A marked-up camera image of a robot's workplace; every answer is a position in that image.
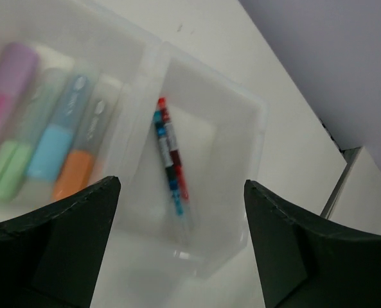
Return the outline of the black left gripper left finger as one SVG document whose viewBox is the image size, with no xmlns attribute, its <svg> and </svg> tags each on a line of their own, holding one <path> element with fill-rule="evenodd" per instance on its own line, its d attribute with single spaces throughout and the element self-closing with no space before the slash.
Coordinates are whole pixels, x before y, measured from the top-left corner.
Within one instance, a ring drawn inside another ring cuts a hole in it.
<svg viewBox="0 0 381 308">
<path fill-rule="evenodd" d="M 107 176 L 0 222 L 0 307 L 89 307 L 120 190 Z"/>
</svg>

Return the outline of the blue highlighter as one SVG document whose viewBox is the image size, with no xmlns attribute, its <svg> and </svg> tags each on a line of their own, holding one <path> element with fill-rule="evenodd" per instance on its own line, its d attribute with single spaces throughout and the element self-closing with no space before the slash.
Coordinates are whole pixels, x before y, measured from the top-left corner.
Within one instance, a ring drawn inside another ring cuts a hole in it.
<svg viewBox="0 0 381 308">
<path fill-rule="evenodd" d="M 79 73 L 70 79 L 32 156 L 27 177 L 57 179 L 97 80 L 96 73 Z"/>
</svg>

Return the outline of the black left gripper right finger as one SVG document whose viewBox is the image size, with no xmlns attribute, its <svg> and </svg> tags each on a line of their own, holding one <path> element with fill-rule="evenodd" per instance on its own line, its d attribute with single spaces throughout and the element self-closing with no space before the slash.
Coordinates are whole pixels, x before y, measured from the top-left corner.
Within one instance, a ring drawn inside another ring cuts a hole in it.
<svg viewBox="0 0 381 308">
<path fill-rule="evenodd" d="M 322 218 L 252 180 L 244 200 L 266 307 L 381 307 L 381 235 Z"/>
</svg>

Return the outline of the purple highlighter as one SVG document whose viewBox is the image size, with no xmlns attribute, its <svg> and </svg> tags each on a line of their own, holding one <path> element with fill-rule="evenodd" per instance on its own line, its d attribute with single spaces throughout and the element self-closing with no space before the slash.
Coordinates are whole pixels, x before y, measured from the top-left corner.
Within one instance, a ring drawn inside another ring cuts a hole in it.
<svg viewBox="0 0 381 308">
<path fill-rule="evenodd" d="M 0 56 L 0 134 L 35 76 L 39 56 L 19 42 L 9 43 Z"/>
</svg>

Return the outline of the orange highlighter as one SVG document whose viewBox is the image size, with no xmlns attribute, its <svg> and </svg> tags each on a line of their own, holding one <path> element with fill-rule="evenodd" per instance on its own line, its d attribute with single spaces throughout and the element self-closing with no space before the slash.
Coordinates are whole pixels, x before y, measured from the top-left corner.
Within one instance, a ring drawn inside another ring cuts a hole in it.
<svg viewBox="0 0 381 308">
<path fill-rule="evenodd" d="M 100 76 L 53 188 L 53 201 L 67 198 L 87 187 L 118 103 L 121 86 L 120 81 L 106 74 Z"/>
</svg>

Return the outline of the green highlighter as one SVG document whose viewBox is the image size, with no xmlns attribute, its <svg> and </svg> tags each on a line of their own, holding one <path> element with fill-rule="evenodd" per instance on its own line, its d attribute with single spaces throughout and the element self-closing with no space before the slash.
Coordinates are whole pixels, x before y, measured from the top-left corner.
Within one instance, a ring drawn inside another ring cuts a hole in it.
<svg viewBox="0 0 381 308">
<path fill-rule="evenodd" d="M 0 144 L 0 200 L 15 196 L 68 77 L 67 69 L 46 69 L 14 115 Z"/>
</svg>

